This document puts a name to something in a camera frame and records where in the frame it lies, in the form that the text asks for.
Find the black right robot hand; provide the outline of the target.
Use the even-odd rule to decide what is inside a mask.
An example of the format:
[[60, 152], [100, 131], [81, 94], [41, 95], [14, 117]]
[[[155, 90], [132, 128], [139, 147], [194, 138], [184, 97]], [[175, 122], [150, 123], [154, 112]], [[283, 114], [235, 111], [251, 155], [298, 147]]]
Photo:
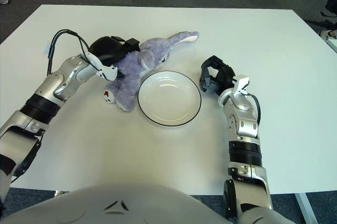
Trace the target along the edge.
[[[209, 73], [209, 67], [217, 70], [216, 76]], [[232, 83], [234, 76], [233, 69], [213, 55], [201, 65], [200, 87], [203, 92], [214, 91], [220, 96], [223, 91], [234, 87]]]

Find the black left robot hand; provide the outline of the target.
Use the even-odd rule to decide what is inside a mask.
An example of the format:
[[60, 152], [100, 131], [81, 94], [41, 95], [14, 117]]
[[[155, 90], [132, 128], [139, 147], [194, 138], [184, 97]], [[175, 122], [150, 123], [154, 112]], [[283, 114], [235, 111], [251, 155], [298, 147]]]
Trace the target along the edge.
[[130, 74], [139, 75], [142, 65], [138, 59], [139, 41], [117, 36], [97, 39], [85, 52], [85, 58], [99, 77], [114, 81]]

